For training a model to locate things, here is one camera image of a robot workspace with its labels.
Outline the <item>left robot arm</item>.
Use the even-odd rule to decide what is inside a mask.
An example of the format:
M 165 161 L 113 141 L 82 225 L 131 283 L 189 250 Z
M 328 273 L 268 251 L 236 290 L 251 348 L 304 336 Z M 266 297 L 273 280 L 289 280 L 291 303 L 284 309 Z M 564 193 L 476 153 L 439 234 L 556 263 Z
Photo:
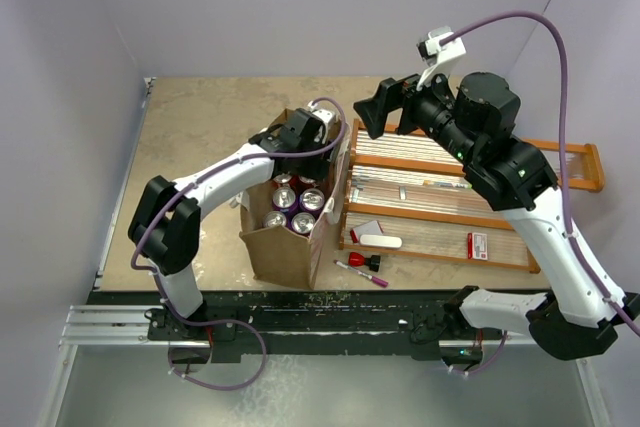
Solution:
M 224 202 L 280 174 L 325 179 L 345 128 L 341 109 L 312 102 L 198 173 L 173 181 L 158 175 L 148 181 L 128 227 L 135 246 L 131 266 L 151 274 L 172 313 L 171 328 L 182 338 L 198 337 L 208 323 L 192 269 L 202 220 Z M 139 264 L 140 258 L 146 264 Z

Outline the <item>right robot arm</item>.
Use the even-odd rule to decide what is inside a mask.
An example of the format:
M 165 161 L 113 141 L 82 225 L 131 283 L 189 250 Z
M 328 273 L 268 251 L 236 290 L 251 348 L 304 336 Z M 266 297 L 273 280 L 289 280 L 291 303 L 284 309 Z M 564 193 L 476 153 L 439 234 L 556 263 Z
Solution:
M 520 105 L 504 78 L 476 72 L 456 92 L 443 74 L 426 87 L 416 75 L 388 78 L 354 110 L 372 139 L 401 110 L 397 134 L 421 130 L 457 160 L 550 284 L 549 292 L 529 295 L 466 287 L 445 306 L 446 330 L 456 338 L 485 328 L 528 335 L 559 360 L 598 356 L 617 340 L 618 325 L 638 317 L 639 296 L 617 286 L 594 258 L 563 210 L 563 184 L 542 151 L 513 135 Z

